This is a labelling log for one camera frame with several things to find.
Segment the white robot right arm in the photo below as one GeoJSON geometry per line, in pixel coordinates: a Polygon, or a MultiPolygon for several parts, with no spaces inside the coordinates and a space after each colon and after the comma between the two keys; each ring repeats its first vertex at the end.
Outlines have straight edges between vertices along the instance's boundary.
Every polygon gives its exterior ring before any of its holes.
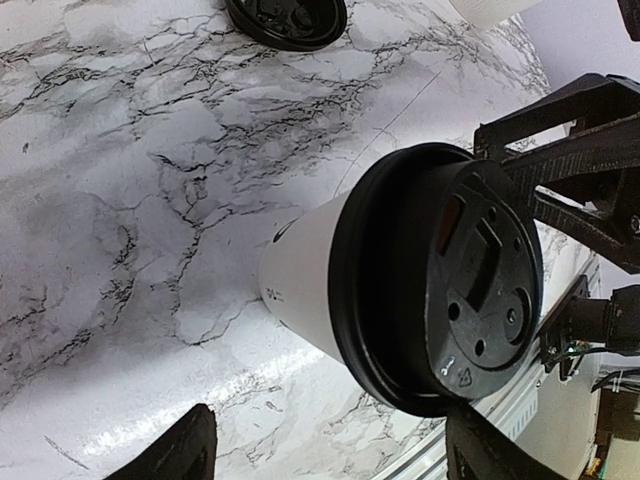
{"type": "MultiPolygon", "coordinates": [[[[629,274],[639,271],[639,85],[587,73],[541,100],[480,126],[474,154],[501,165],[533,217],[629,274]]],[[[639,289],[608,300],[576,288],[540,332],[547,370],[593,353],[639,353],[639,289]]]]}

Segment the white paper coffee cup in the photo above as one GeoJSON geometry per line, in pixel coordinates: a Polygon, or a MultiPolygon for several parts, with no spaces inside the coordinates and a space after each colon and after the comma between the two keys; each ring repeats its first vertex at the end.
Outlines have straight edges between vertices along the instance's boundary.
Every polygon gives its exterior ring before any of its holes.
{"type": "Polygon", "coordinates": [[[347,191],[281,227],[259,267],[268,310],[289,330],[349,367],[339,310],[358,270],[358,221],[347,191]]]}

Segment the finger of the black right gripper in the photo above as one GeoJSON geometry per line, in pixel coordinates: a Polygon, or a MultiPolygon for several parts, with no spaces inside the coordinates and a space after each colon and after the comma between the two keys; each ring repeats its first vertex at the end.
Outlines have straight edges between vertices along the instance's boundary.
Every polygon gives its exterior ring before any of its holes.
{"type": "Polygon", "coordinates": [[[534,217],[639,271],[639,148],[540,147],[502,162],[534,217]]]}
{"type": "Polygon", "coordinates": [[[639,112],[639,83],[619,75],[584,74],[541,100],[474,133],[474,155],[483,160],[509,157],[507,145],[575,121],[583,131],[639,112]]]}

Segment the black cup lid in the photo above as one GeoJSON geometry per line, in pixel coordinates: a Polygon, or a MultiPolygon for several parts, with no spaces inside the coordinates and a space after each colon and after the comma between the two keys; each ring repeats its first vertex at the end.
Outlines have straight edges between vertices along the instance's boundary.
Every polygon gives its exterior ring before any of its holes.
{"type": "Polygon", "coordinates": [[[377,161],[346,198],[328,263],[343,362],[376,400],[442,417],[520,370],[543,300],[533,218],[495,163],[445,143],[377,161]]]}

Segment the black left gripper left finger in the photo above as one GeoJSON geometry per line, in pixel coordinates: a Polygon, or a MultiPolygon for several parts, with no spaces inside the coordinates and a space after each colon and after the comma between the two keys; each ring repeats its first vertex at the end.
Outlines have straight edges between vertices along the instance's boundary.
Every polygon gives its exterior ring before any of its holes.
{"type": "Polygon", "coordinates": [[[211,480],[215,475],[217,423],[206,404],[196,404],[128,464],[115,479],[211,480]]]}

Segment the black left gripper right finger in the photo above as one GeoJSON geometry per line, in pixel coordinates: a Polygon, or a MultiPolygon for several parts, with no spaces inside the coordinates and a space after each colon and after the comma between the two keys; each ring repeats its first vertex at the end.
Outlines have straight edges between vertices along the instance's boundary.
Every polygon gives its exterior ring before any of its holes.
{"type": "Polygon", "coordinates": [[[499,431],[471,405],[446,417],[447,478],[451,480],[562,480],[499,431]]]}

